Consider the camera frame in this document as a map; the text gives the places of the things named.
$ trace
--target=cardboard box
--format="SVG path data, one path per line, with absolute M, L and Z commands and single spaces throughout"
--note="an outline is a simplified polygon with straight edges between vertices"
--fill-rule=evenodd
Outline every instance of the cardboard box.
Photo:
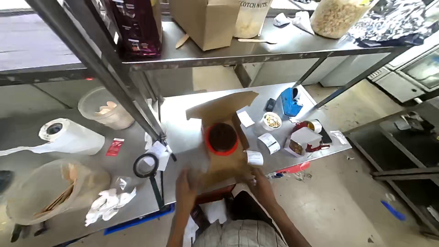
M 247 166 L 247 154 L 243 152 L 249 148 L 248 140 L 241 129 L 241 121 L 236 111 L 244 106 L 250 106 L 258 93 L 253 91 L 239 92 L 217 98 L 201 105 L 186 110 L 186 118 L 198 118 L 202 120 L 203 135 L 205 131 L 215 123 L 231 125 L 238 136 L 238 148 L 228 156 L 216 155 L 210 151 L 210 166 L 204 176 L 205 188 L 228 178 L 239 175 Z
M 203 50 L 230 46 L 239 0 L 170 0 L 171 15 Z
M 285 142 L 284 149 L 287 150 L 290 154 L 295 157 L 302 157 L 306 153 L 306 147 L 310 144 L 313 148 L 318 147 L 320 145 L 320 140 L 322 136 L 312 131 L 308 127 L 302 127 L 296 131 L 294 131 L 290 137 L 287 138 Z M 290 148 L 291 140 L 295 141 L 302 147 L 302 153 L 296 153 Z

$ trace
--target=person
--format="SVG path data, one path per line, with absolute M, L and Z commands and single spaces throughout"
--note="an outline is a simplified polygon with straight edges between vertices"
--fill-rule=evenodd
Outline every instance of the person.
M 189 173 L 189 170 L 182 170 L 177 179 L 176 211 L 167 247 L 181 247 L 183 245 L 184 230 L 194 207 L 198 187 L 196 179 L 188 179 Z M 270 182 L 263 172 L 258 168 L 253 168 L 252 174 L 255 176 L 256 182 L 248 179 L 244 179 L 244 182 L 274 220 L 286 243 L 259 205 L 252 204 L 252 197 L 245 191 L 241 191 L 232 202 L 233 220 L 226 221 L 223 225 L 220 225 L 218 221 L 212 223 L 197 237 L 193 247 L 310 247 L 308 241 L 277 203 Z

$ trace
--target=red packet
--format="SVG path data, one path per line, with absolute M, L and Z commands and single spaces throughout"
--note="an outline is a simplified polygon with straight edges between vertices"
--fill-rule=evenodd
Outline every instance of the red packet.
M 125 139 L 114 138 L 105 156 L 117 156 Z

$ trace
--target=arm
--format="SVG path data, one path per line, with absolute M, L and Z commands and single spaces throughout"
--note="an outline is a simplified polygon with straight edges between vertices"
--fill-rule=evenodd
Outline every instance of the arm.
M 177 179 L 175 190 L 177 205 L 166 247 L 181 247 L 183 245 L 184 229 L 197 197 L 197 179 L 189 182 L 188 173 L 189 170 L 183 169 Z
M 308 241 L 288 218 L 284 209 L 277 203 L 270 182 L 264 176 L 261 169 L 254 168 L 252 173 L 255 176 L 256 185 L 253 185 L 252 181 L 245 181 L 256 199 L 267 210 L 268 214 L 281 230 L 287 245 L 289 247 L 311 247 Z

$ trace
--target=glass jar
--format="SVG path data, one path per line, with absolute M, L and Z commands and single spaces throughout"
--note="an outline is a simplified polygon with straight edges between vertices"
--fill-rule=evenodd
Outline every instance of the glass jar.
M 314 32 L 328 38 L 338 39 L 360 20 L 372 7 L 357 0 L 322 0 L 311 16 Z

